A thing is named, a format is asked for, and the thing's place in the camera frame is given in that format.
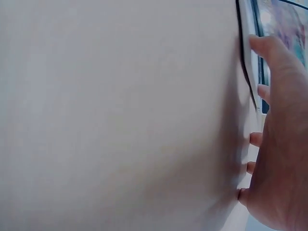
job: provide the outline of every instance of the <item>white wall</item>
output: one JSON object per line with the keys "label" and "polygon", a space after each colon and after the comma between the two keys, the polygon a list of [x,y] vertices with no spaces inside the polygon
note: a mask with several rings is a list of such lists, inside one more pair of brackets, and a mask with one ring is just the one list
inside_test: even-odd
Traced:
{"label": "white wall", "polygon": [[234,1],[2,0],[0,81],[1,230],[244,230]]}

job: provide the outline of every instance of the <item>skin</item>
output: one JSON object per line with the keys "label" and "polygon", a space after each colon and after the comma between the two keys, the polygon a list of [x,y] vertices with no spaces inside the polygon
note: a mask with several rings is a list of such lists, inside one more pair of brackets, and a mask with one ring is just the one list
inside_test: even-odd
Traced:
{"label": "skin", "polygon": [[270,104],[263,133],[252,133],[260,147],[247,165],[249,189],[239,201],[264,225],[283,231],[308,230],[308,74],[276,37],[250,37],[251,48],[271,70],[270,87],[258,93]]}

